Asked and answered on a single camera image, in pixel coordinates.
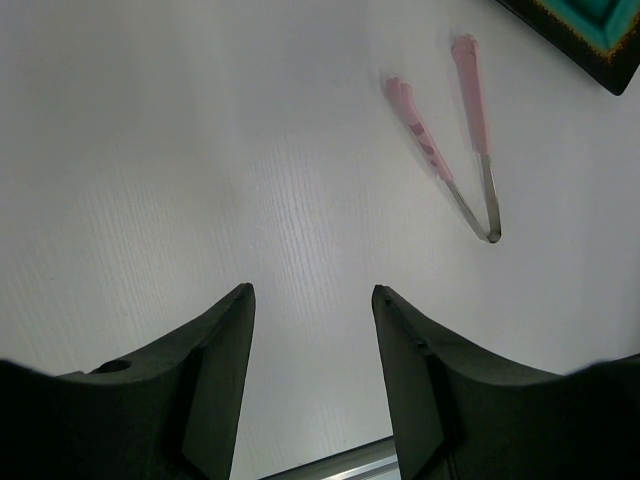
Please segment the clear plastic tongs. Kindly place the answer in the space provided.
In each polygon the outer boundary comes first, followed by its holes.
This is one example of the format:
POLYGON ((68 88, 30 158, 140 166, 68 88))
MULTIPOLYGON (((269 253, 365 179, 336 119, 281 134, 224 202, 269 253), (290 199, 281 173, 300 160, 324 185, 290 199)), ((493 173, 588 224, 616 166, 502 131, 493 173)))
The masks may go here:
POLYGON ((424 159, 447 186, 471 230, 480 240, 496 244, 502 238, 502 223, 492 170, 492 148, 478 43, 469 34, 458 36, 453 41, 451 54, 456 64, 472 147, 481 168, 488 230, 482 228, 457 187, 452 171, 416 107, 412 87, 400 78, 394 77, 385 81, 384 93, 394 113, 413 136, 424 159))

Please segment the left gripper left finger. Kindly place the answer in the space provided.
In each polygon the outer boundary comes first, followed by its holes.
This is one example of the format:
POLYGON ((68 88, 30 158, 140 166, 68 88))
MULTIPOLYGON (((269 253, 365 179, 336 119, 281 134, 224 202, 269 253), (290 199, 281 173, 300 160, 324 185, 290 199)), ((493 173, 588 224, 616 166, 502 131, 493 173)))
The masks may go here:
POLYGON ((62 376, 56 443, 77 478, 226 479, 255 320, 242 283, 150 344, 62 376))

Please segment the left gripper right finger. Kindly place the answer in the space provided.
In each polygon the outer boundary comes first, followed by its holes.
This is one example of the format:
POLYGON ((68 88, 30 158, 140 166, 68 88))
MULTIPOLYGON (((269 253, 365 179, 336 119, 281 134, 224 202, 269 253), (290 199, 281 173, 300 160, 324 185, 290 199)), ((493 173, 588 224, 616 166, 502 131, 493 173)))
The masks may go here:
POLYGON ((580 453, 560 376, 430 319, 388 286, 372 309, 404 479, 562 479, 580 453))

